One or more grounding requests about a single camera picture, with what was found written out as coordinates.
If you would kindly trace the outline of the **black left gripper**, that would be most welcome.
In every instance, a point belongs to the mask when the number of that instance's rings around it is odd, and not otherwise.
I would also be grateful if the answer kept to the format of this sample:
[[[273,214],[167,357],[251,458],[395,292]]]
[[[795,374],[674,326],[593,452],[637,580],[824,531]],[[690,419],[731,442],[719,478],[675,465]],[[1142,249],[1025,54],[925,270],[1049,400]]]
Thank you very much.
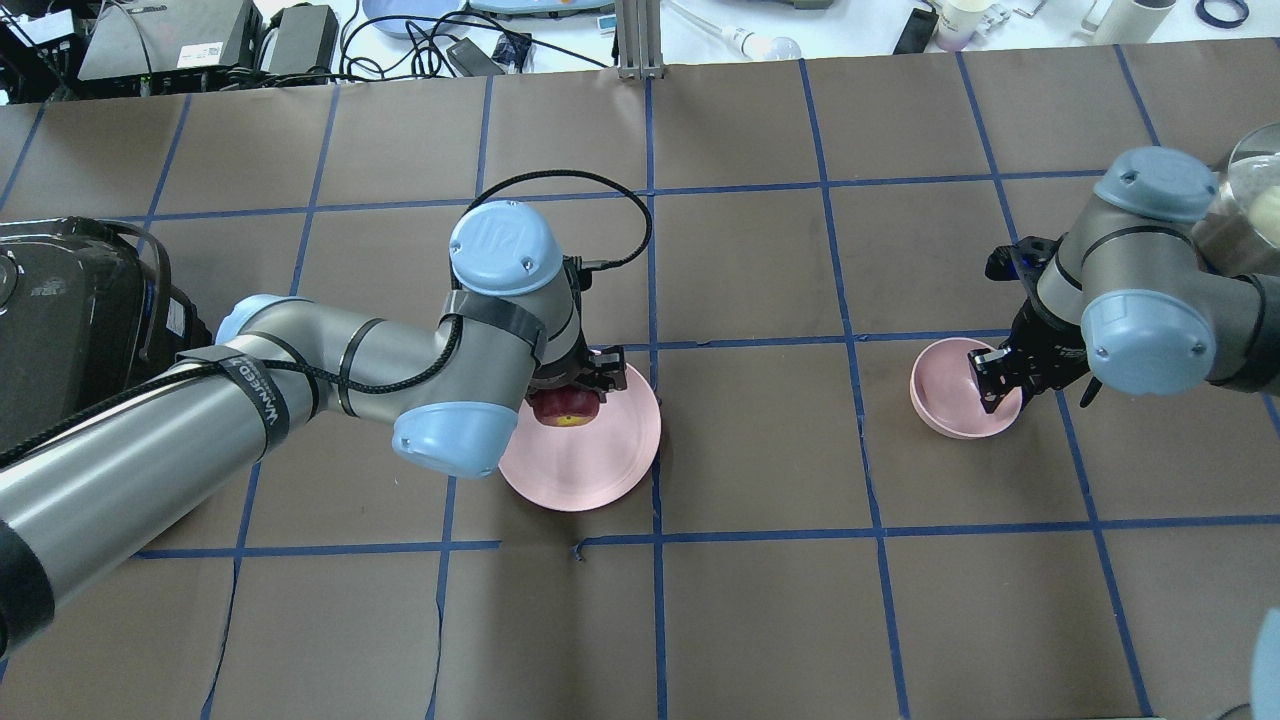
[[[525,393],[572,386],[591,389],[600,404],[614,392],[626,391],[627,359],[623,346],[590,350],[582,331],[582,292],[591,287],[594,266],[585,268],[582,259],[562,258],[562,275],[570,292],[570,310],[562,327],[549,333],[541,361],[532,373]]]

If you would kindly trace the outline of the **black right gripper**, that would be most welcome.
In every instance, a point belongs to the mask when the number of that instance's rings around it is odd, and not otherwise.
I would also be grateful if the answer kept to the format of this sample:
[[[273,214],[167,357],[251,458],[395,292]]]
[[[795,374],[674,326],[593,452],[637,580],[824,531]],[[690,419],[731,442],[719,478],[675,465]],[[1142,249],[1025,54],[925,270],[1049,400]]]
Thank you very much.
[[[986,260],[988,281],[1015,281],[1027,293],[1009,337],[996,348],[974,348],[966,354],[987,415],[995,415],[1016,391],[1062,389],[1089,372],[1080,329],[1055,316],[1037,290],[1041,277],[1053,266],[1060,243],[1060,240],[1027,236],[1016,243],[996,247]],[[1102,388],[1103,383],[1092,375],[1078,407],[1089,407]]]

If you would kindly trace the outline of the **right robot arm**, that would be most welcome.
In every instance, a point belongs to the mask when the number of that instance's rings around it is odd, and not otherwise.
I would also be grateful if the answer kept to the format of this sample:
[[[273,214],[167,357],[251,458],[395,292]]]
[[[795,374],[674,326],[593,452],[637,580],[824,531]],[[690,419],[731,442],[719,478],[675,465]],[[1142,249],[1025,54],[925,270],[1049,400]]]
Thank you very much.
[[[1083,404],[1102,388],[1170,396],[1203,383],[1275,395],[1277,277],[1203,266],[1192,238],[1217,190],[1187,152],[1133,149],[1068,232],[995,249],[986,275],[1018,281],[1027,299],[997,348],[968,355],[984,413],[1084,375]]]

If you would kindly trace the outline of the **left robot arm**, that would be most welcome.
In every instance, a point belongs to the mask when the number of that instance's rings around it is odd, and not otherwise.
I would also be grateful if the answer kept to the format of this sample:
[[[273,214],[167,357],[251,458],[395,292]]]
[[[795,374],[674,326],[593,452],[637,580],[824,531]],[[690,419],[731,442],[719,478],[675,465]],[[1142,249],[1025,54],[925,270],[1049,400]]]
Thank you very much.
[[[3,655],[260,462],[320,413],[390,425],[403,460],[456,478],[499,465],[539,391],[626,387],[625,352],[581,327],[590,277],[625,258],[568,256],[545,218],[474,201],[448,243],[433,331],[298,296],[255,295],[214,345],[3,454]]]

